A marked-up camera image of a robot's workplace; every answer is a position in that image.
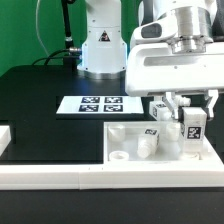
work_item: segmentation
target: white cylinder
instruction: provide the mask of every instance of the white cylinder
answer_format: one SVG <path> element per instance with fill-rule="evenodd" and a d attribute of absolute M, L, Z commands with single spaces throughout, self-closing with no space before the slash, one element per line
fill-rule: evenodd
<path fill-rule="evenodd" d="M 110 161 L 128 161 L 129 160 L 129 154 L 127 152 L 123 151 L 114 151 L 111 152 L 109 155 Z"/>
<path fill-rule="evenodd" d="M 166 126 L 166 138 L 170 141 L 177 141 L 180 134 L 180 123 L 170 123 Z"/>
<path fill-rule="evenodd" d="M 208 5 L 212 2 L 205 0 L 154 0 L 154 20 L 158 20 L 163 14 L 182 7 L 200 7 L 209 10 Z"/>
<path fill-rule="evenodd" d="M 194 153 L 194 152 L 184 152 L 181 153 L 179 156 L 179 160 L 182 161 L 197 161 L 200 160 L 200 155 L 199 153 Z"/>
<path fill-rule="evenodd" d="M 108 127 L 108 137 L 110 141 L 122 142 L 125 140 L 125 126 L 122 124 L 112 124 Z"/>
<path fill-rule="evenodd" d="M 152 144 L 147 135 L 140 135 L 138 138 L 137 154 L 140 158 L 146 159 L 150 155 L 154 155 L 157 150 L 157 144 Z"/>

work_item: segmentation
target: white block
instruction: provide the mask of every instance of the white block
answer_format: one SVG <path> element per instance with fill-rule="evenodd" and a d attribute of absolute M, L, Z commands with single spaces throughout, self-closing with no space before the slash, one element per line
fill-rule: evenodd
<path fill-rule="evenodd" d="M 201 108 L 183 108 L 179 146 L 182 152 L 200 152 L 203 148 L 207 114 Z"/>
<path fill-rule="evenodd" d="M 150 102 L 149 113 L 157 121 L 171 120 L 171 112 L 163 101 Z"/>
<path fill-rule="evenodd" d="M 9 126 L 0 126 L 0 156 L 11 141 Z"/>

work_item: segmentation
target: white platform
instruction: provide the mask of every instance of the white platform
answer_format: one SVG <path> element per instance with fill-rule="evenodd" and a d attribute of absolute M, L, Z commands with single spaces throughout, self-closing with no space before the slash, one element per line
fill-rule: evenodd
<path fill-rule="evenodd" d="M 0 156 L 11 141 L 9 126 L 0 126 Z"/>
<path fill-rule="evenodd" d="M 143 114 L 140 97 L 65 96 L 57 114 Z"/>
<path fill-rule="evenodd" d="M 0 189 L 224 186 L 223 163 L 207 139 L 204 139 L 200 160 L 179 160 L 177 143 L 165 139 L 166 123 L 159 123 L 161 139 L 155 156 L 138 159 L 136 136 L 154 123 L 122 122 L 125 140 L 116 144 L 108 140 L 111 123 L 105 123 L 104 164 L 101 165 L 0 166 Z M 118 149 L 128 152 L 130 161 L 109 161 L 109 153 Z"/>

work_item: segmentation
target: green wall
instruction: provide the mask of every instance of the green wall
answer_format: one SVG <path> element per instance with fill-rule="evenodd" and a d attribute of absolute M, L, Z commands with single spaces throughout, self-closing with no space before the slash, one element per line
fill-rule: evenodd
<path fill-rule="evenodd" d="M 122 36 L 129 43 L 137 25 L 136 7 L 140 0 L 121 0 Z M 29 65 L 46 54 L 35 29 L 37 0 L 0 0 L 0 76 L 17 65 Z M 69 5 L 73 39 L 81 46 L 86 38 L 85 1 Z M 42 0 L 39 14 L 41 38 L 49 53 L 64 48 L 61 0 Z"/>

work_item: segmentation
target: black table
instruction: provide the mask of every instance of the black table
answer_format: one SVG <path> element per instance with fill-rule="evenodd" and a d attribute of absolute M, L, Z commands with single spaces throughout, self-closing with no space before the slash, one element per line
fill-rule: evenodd
<path fill-rule="evenodd" d="M 102 163 L 103 120 L 57 120 L 64 95 L 125 95 L 124 80 L 88 80 L 62 66 L 9 70 L 0 78 L 0 122 L 10 125 L 13 141 L 0 164 Z M 217 108 L 219 121 L 210 128 L 223 125 L 222 107 L 221 103 Z M 207 132 L 216 146 L 218 137 L 213 130 Z M 90 133 L 95 135 L 88 141 Z M 221 224 L 224 192 L 223 188 L 1 191 L 0 214 L 3 224 Z"/>

